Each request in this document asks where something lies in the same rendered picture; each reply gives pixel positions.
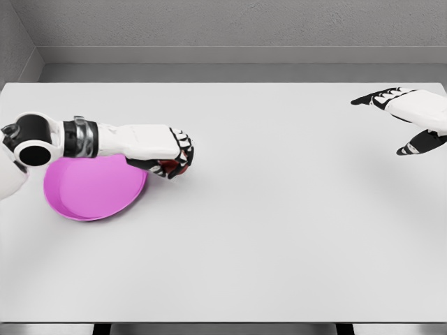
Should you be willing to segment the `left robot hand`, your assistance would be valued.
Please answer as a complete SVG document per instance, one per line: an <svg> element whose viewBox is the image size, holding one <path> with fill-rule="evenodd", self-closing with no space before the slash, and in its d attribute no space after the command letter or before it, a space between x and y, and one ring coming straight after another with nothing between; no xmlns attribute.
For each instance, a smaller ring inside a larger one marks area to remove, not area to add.
<svg viewBox="0 0 447 335"><path fill-rule="evenodd" d="M167 178L159 161L175 160L181 165L193 161L191 138L181 130L166 125L131 125L124 127L128 142L124 149L126 162L141 170Z"/></svg>

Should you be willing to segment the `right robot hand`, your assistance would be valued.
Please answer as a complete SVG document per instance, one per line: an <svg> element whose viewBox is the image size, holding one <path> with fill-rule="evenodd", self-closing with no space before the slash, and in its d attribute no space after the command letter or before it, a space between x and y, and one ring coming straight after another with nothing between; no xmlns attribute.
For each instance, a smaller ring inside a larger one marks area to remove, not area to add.
<svg viewBox="0 0 447 335"><path fill-rule="evenodd" d="M375 106L424 129L396 151L398 156L424 154L447 143L447 96L394 87L361 96L351 104Z"/></svg>

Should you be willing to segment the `red apple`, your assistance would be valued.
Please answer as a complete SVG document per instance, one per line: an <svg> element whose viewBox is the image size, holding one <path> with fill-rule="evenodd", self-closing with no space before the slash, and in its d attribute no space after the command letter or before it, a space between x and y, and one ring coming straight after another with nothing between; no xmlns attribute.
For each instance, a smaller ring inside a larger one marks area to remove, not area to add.
<svg viewBox="0 0 447 335"><path fill-rule="evenodd" d="M161 164L161 167L164 169L166 173L166 177L168 179L172 179L176 177L177 175L181 175L186 172L189 165L181 165L179 162L175 160L165 160L165 161L159 161Z"/></svg>

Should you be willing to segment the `pink plate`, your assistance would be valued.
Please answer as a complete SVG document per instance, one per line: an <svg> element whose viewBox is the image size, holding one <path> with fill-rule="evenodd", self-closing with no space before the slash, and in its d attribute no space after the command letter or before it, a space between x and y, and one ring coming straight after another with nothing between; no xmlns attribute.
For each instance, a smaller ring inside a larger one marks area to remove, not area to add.
<svg viewBox="0 0 447 335"><path fill-rule="evenodd" d="M146 181L147 172L128 165L123 155L60 158L47 168L43 192L59 215L95 221L130 206Z"/></svg>

